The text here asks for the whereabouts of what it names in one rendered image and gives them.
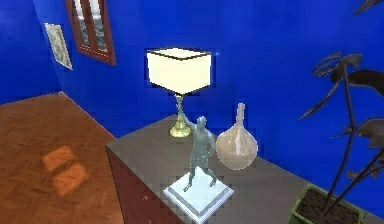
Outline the brown framed window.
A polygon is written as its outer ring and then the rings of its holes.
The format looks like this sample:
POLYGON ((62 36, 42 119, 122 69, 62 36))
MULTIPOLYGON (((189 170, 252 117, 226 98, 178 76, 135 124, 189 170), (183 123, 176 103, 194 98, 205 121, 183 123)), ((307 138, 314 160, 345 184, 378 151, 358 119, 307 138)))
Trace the brown framed window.
POLYGON ((79 53, 116 65, 106 0, 65 0, 79 53))

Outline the white shade brass table lamp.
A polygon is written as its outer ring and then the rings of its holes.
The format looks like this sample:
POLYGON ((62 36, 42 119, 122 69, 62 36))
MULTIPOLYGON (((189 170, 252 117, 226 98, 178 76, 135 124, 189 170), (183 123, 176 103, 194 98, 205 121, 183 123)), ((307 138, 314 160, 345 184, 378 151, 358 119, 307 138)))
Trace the white shade brass table lamp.
POLYGON ((212 54, 197 49, 167 47, 148 50, 146 58, 150 83, 173 92, 176 98, 177 119, 170 135, 187 137, 191 129, 180 112, 183 98, 211 84, 212 54))

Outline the dark red grey-top sideboard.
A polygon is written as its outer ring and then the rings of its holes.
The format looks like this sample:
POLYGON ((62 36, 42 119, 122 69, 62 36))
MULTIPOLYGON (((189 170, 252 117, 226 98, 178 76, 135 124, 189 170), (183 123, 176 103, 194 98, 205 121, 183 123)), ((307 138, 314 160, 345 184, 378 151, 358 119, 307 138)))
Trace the dark red grey-top sideboard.
MULTIPOLYGON (((192 137, 174 138, 176 118, 166 117, 107 144, 125 224, 193 224, 163 193, 189 171, 192 137)), ((212 155, 209 189, 224 183, 232 196, 206 224, 288 224, 289 214, 308 183, 329 189, 344 149, 348 168, 359 169, 373 153, 366 140, 344 133, 345 118, 247 116, 244 125, 258 142, 247 168, 231 170, 212 155)))

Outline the white framed wall picture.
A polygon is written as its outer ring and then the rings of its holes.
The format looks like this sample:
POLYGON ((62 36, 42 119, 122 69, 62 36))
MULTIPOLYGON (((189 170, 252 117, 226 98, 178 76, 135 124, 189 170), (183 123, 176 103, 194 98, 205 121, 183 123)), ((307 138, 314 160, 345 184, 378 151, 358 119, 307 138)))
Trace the white framed wall picture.
POLYGON ((47 36, 51 45, 55 61, 60 65, 72 70, 72 63, 69 57, 61 26, 49 23, 45 23, 44 26, 47 32, 47 36))

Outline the dark house plant green pot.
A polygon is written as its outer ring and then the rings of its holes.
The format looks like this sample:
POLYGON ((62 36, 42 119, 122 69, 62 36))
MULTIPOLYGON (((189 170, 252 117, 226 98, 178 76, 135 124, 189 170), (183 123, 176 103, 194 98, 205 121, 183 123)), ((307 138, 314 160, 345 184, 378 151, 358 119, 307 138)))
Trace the dark house plant green pot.
POLYGON ((292 157, 292 171, 312 183, 295 202, 289 224, 365 224, 366 212, 344 198, 366 178, 378 178, 384 170, 384 106, 381 116, 369 117, 358 123, 351 89, 370 88, 384 97, 384 70, 361 67, 362 42, 367 39, 361 30, 370 25, 368 22, 359 25, 355 18, 334 21, 335 9, 323 9, 322 14, 322 24, 331 28, 322 32, 311 31, 316 41, 306 46, 331 52, 316 63, 312 74, 327 77, 332 87, 300 118, 306 119, 321 110, 337 91, 344 92, 340 103, 345 108, 340 111, 334 109, 300 135, 303 152, 292 157), (346 170, 353 141, 358 138, 365 138, 367 147, 375 154, 361 170, 346 170), (323 178, 332 180, 327 189, 313 184, 323 178))

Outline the grey figure statue white base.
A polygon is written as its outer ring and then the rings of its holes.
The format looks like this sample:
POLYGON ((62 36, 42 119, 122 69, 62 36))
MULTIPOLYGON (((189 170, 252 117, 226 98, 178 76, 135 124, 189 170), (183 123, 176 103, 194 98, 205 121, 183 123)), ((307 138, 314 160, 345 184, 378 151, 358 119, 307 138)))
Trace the grey figure statue white base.
POLYGON ((193 123, 184 113, 181 117, 193 136, 189 172, 164 189, 163 193, 195 224, 204 224, 232 196, 234 190, 222 183, 209 168, 209 158, 216 152, 216 141, 206 129, 206 118, 200 116, 193 123))

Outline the clear round glass vase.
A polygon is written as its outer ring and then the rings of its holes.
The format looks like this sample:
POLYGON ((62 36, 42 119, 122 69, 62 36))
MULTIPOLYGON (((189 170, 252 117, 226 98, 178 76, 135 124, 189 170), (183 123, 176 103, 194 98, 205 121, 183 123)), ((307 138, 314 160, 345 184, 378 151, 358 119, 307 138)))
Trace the clear round glass vase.
POLYGON ((244 127, 245 104, 239 103, 235 123, 222 132, 216 141, 219 160, 231 170, 247 168, 256 158, 258 144, 254 136, 244 127))

